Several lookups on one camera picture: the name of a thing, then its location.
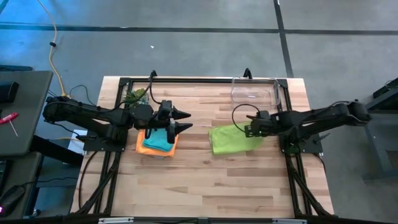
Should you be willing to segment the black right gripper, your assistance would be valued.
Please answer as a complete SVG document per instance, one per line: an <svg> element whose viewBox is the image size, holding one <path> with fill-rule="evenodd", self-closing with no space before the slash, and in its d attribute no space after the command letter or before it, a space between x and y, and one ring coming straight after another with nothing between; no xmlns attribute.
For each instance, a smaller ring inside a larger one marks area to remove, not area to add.
<svg viewBox="0 0 398 224"><path fill-rule="evenodd" d="M248 137L273 136L274 123L268 111L258 111L255 116L246 115L251 120L248 126Z"/></svg>

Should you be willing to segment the white paper sheet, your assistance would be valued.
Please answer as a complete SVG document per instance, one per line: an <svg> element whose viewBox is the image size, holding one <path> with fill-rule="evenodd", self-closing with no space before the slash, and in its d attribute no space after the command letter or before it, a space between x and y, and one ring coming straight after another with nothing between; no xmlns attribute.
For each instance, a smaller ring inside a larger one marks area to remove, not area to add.
<svg viewBox="0 0 398 224"><path fill-rule="evenodd" d="M87 134L87 130L81 130L81 129L75 129L74 132L76 132L80 136L84 136L84 135ZM73 151L73 152L76 152L78 154L85 155L86 152L83 150L84 143L75 140L76 139L76 134L72 134L72 138L73 138L73 140L70 141L68 149Z"/></svg>

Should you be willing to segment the black metal table frame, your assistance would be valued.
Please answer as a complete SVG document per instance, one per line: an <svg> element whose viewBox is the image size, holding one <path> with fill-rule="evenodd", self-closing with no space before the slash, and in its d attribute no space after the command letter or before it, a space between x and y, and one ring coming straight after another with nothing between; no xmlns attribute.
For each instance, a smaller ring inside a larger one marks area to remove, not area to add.
<svg viewBox="0 0 398 224"><path fill-rule="evenodd" d="M131 130L121 156L111 214L132 217L291 218L294 215L285 157L277 137L259 149L216 156L210 128L243 122L233 111L225 78L157 77L157 100L191 114L175 155L158 159L136 152Z"/></svg>

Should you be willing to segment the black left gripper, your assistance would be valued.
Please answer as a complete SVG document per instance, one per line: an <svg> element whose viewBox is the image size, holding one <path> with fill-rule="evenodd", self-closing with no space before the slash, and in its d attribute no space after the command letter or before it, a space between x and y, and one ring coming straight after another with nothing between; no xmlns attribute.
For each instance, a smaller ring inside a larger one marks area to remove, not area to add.
<svg viewBox="0 0 398 224"><path fill-rule="evenodd" d="M156 112L156 115L153 117L152 120L152 128L165 128L167 132L167 140L169 143L173 144L175 142L176 135L193 126L192 123L174 123L174 121L189 117L191 117L190 113L180 111L175 106L173 106L172 117L167 120L159 120Z"/></svg>

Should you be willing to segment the clear plastic bin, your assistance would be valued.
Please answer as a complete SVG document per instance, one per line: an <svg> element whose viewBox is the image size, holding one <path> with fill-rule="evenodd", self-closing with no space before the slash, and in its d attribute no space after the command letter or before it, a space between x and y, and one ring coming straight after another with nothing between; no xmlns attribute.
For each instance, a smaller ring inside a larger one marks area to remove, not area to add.
<svg viewBox="0 0 398 224"><path fill-rule="evenodd" d="M280 84L275 78L249 79L233 77L231 80L231 107L250 104L259 109L275 108L280 102Z"/></svg>

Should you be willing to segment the green microfiber towel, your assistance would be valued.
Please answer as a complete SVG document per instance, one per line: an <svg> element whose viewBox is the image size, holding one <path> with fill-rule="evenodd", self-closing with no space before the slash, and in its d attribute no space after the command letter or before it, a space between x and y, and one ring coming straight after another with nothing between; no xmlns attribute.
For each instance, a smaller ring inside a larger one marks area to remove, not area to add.
<svg viewBox="0 0 398 224"><path fill-rule="evenodd" d="M209 140L213 155L234 154L258 149L262 137L247 138L235 125L217 126L209 130Z"/></svg>

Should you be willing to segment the dark side table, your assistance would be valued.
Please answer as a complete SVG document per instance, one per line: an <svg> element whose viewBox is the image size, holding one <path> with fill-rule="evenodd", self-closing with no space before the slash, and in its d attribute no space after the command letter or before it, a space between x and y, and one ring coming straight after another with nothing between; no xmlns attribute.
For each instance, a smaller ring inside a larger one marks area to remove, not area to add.
<svg viewBox="0 0 398 224"><path fill-rule="evenodd" d="M0 124L0 157L28 153L52 77L51 71L0 72L0 82L19 84L14 101L0 104L1 118L19 114L10 123Z"/></svg>

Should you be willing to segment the red-handled screwdriver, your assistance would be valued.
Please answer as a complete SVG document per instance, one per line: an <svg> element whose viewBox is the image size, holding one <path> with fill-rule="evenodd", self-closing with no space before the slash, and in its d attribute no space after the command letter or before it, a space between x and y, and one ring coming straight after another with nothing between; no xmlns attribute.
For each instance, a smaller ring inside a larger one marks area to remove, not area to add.
<svg viewBox="0 0 398 224"><path fill-rule="evenodd" d="M12 130L14 131L14 133L15 133L15 135L16 135L17 137L18 137L18 133L17 133L17 131L16 131L16 129L15 129L15 127L14 127L12 121L13 121L14 119L16 119L16 118L18 117L18 115L19 115L19 113L13 112L13 113L11 113L11 114L9 114L9 115L7 115L7 116L5 116L5 117L3 117L3 118L0 119L0 124L9 123L9 124L11 125L11 128L12 128Z"/></svg>

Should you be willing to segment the orange microfiber towel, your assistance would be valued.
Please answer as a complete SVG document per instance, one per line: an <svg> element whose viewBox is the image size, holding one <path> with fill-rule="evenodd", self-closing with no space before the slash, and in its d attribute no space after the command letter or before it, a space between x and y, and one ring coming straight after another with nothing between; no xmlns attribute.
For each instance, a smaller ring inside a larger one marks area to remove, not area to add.
<svg viewBox="0 0 398 224"><path fill-rule="evenodd" d="M173 157L175 154L175 149L177 147L178 143L178 136L175 137L175 142L173 143L174 147L172 148L171 151L169 152L162 152L156 149L151 149L145 147L142 143L144 140L144 130L139 131L139 134L137 135L137 141L136 141L136 152L139 154L145 154L147 156L159 156L159 157Z"/></svg>

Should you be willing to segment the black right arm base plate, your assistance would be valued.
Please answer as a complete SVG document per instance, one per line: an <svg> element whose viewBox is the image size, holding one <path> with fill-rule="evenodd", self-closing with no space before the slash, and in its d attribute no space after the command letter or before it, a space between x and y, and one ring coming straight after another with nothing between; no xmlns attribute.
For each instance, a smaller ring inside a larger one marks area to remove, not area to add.
<svg viewBox="0 0 398 224"><path fill-rule="evenodd" d="M309 138L302 139L298 143L293 143L290 140L289 135L279 136L279 144L280 150L286 154L298 154L298 153L307 153L307 154L320 154L323 155L323 148L321 141L325 139L330 134L314 134Z"/></svg>

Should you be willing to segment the black computer mouse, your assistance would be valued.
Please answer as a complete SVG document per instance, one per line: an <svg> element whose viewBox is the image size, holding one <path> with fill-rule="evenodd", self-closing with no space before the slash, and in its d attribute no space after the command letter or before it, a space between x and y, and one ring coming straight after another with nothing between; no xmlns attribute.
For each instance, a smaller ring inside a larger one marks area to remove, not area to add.
<svg viewBox="0 0 398 224"><path fill-rule="evenodd" d="M0 217L10 215L24 194L25 188L22 185L15 185L0 197Z"/></svg>

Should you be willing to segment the black box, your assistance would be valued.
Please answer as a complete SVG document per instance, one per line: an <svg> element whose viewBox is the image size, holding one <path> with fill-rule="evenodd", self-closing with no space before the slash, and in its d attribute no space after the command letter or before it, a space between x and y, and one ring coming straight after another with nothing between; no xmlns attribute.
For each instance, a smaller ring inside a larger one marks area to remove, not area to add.
<svg viewBox="0 0 398 224"><path fill-rule="evenodd" d="M0 103L12 103L15 100L19 88L18 82L0 82Z"/></svg>

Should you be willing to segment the teal microfiber towel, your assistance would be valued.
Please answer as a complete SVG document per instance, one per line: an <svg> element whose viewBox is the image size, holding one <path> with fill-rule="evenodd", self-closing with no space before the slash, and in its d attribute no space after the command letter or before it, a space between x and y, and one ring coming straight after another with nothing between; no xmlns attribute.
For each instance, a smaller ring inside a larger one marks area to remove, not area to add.
<svg viewBox="0 0 398 224"><path fill-rule="evenodd" d="M162 152L169 152L174 147L174 145L169 143L167 140L167 132L165 128L145 130L142 144L147 148L156 149Z"/></svg>

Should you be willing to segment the potted succulent plant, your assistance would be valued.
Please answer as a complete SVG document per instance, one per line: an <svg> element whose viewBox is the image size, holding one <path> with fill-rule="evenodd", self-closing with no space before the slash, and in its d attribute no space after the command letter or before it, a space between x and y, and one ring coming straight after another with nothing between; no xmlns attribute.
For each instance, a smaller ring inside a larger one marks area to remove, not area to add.
<svg viewBox="0 0 398 224"><path fill-rule="evenodd" d="M148 105L149 97L147 90L144 88L137 90L127 90L124 97L124 103L128 107L135 107L136 105Z"/></svg>

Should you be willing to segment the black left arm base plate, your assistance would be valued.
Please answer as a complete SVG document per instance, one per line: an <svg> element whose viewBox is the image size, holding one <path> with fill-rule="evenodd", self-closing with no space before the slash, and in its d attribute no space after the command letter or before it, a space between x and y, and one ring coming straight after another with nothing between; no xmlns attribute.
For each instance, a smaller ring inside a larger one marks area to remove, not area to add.
<svg viewBox="0 0 398 224"><path fill-rule="evenodd" d="M115 140L101 138L93 133L79 135L76 138L84 143L84 151L121 152L125 150L127 141L125 134L117 137Z"/></svg>

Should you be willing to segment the grey metal stand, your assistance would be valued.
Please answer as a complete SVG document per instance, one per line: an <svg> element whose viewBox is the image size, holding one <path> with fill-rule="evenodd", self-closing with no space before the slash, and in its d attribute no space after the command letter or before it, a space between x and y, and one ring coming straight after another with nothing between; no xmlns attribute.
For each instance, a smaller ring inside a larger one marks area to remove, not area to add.
<svg viewBox="0 0 398 224"><path fill-rule="evenodd" d="M389 158L390 152L398 153L398 78L389 80L373 93L373 100L366 104L373 116L365 126L365 132L377 161L378 171L363 176L365 182L398 178L398 165Z"/></svg>

